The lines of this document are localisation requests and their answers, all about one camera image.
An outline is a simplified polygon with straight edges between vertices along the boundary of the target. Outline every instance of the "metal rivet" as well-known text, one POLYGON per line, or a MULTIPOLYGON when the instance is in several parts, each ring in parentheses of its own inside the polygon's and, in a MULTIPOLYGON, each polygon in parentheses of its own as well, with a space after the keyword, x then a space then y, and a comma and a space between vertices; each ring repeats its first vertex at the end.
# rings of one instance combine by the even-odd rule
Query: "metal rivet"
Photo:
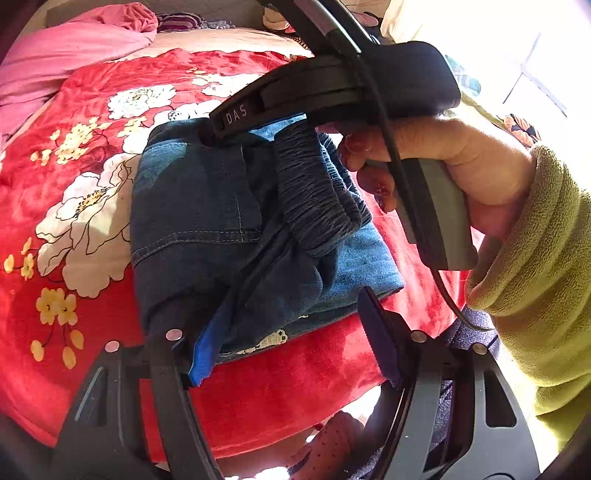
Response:
POLYGON ((472 350, 478 353, 478 355, 486 355, 488 348, 486 348, 486 345, 482 345, 481 343, 475 343, 472 345, 472 350))
POLYGON ((114 353, 119 350, 120 344, 117 340, 111 340, 105 345, 105 352, 114 353))
POLYGON ((410 338, 413 342, 425 343, 427 341, 427 334, 421 330, 411 332, 410 338))
POLYGON ((166 332, 166 339, 171 342, 176 342, 183 336, 183 331, 178 328, 172 328, 166 332))

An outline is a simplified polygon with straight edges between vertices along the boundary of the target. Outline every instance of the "white flower print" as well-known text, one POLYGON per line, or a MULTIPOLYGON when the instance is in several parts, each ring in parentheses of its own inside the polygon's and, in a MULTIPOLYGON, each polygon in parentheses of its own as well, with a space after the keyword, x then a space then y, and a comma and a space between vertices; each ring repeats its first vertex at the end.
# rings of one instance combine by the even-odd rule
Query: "white flower print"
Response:
POLYGON ((193 83, 200 86, 208 85, 208 87, 201 90, 205 95, 227 98, 242 90, 260 76, 258 73, 240 73, 238 75, 206 73, 195 75, 193 83))
POLYGON ((100 175, 74 179, 60 203, 49 208, 35 229, 45 243, 37 268, 51 273, 66 257, 62 276, 80 297, 95 298, 111 279, 123 279, 131 260, 129 209, 139 155, 122 153, 103 165, 100 175))
POLYGON ((175 110, 166 110, 154 115, 154 124, 151 127, 140 127, 135 132, 125 137, 123 151, 131 154, 141 154, 148 143, 150 132, 158 125, 173 120, 187 120, 189 118, 201 118, 209 116, 209 112, 222 103, 219 100, 208 100, 201 103, 186 103, 175 110))
POLYGON ((156 85, 140 87, 119 92, 109 100, 109 118, 132 118, 140 116, 151 108, 170 105, 172 97, 176 95, 172 85, 156 85))
POLYGON ((276 332, 270 333, 263 338, 256 346, 247 348, 245 350, 239 350, 236 352, 237 355, 246 355, 248 353, 256 352, 270 346, 281 345, 287 341, 287 334, 285 330, 277 330, 276 332))

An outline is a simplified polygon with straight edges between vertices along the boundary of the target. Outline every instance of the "hand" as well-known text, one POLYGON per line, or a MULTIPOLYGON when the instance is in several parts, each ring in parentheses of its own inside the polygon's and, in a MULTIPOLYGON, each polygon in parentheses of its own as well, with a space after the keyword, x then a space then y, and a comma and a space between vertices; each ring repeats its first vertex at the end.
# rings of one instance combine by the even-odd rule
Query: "hand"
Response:
MULTIPOLYGON (((493 125, 485 132, 456 118, 408 118, 391 124, 402 159, 443 160, 466 193, 472 226, 507 239, 535 174, 531 155, 515 138, 493 125)), ((368 158, 390 161, 379 128, 347 135, 339 152, 343 164, 358 172, 359 186, 374 194, 384 212, 394 210, 394 180, 386 170, 365 165, 368 158)))

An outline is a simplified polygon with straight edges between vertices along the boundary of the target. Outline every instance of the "floral blanket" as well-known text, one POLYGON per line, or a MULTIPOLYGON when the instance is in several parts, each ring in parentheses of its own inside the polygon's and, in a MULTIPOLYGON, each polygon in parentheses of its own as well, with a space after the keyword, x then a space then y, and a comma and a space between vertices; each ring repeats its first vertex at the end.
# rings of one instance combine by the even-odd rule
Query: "floral blanket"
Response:
MULTIPOLYGON (((207 116, 286 61, 272 52, 176 49, 83 67, 2 152, 0 409, 39 441, 55 444, 70 401, 106 342, 142 343, 129 207, 149 133, 170 120, 207 116)), ((428 271, 397 218, 380 216, 371 197, 367 201, 407 274, 405 293, 387 303, 413 327, 440 333, 453 318, 428 283, 428 271)), ((456 298, 459 280, 457 273, 446 277, 456 298)), ((329 417, 381 379, 353 315, 220 365, 191 394, 214 454, 228 456, 329 417)), ((142 408, 152 458, 161 461, 149 388, 142 387, 142 408)))

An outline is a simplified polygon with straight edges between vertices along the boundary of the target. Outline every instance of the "denim jeans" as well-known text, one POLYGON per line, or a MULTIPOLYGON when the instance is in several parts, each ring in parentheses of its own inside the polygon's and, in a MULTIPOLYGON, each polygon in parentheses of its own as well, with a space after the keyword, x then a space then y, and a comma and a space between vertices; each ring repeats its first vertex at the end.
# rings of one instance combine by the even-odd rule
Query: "denim jeans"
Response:
POLYGON ((134 180, 131 247, 148 336, 194 332, 191 378, 403 287, 330 138, 294 118, 207 144, 207 119, 169 122, 134 180))

